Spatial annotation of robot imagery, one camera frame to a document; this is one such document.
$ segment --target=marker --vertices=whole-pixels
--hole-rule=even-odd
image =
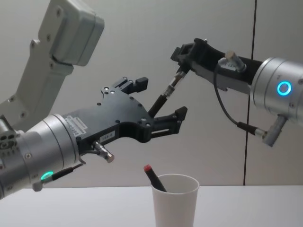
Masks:
[[[153,171],[153,169],[151,168],[150,165],[144,166],[144,172],[150,179],[151,184],[155,189],[158,189],[159,191],[167,192],[166,189],[164,188],[162,182],[160,181],[158,176],[155,174],[155,172]]]

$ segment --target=cup rim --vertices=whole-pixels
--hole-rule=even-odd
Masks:
[[[188,176],[188,175],[184,175],[184,174],[162,174],[162,175],[159,175],[158,177],[167,176],[167,175],[177,175],[177,176],[185,176],[185,177],[191,178],[192,180],[194,180],[194,181],[198,184],[198,186],[197,186],[194,190],[189,191],[189,192],[164,192],[164,191],[160,191],[159,189],[156,189],[152,184],[151,184],[151,187],[152,187],[154,190],[158,191],[158,192],[166,193],[166,194],[171,194],[171,195],[186,195],[186,194],[193,193],[193,192],[199,190],[199,188],[200,188],[200,183],[199,183],[199,181],[198,181],[197,179],[191,177],[191,176]]]

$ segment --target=white table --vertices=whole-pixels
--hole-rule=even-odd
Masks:
[[[150,187],[24,189],[0,201],[1,227],[154,227]],[[206,186],[195,227],[302,227],[303,186]]]

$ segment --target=label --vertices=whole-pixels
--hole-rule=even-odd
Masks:
[[[100,137],[100,142],[102,143],[102,142],[104,142],[106,140],[109,140],[110,138],[115,137],[115,133],[116,133],[115,131],[111,131],[110,133],[105,134],[104,136],[101,136]]]
[[[68,126],[72,130],[74,136],[84,135],[86,129],[88,128],[79,117],[73,118],[72,116],[67,116],[65,118]]]
[[[224,65],[221,65],[221,68],[227,69],[227,70],[232,70],[232,71],[236,71],[236,68],[231,64],[231,63],[226,63]]]

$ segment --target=green indicator light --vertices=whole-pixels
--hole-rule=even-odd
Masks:
[[[46,172],[45,174],[42,175],[41,180],[44,180],[50,177],[51,175],[53,175],[53,171]]]

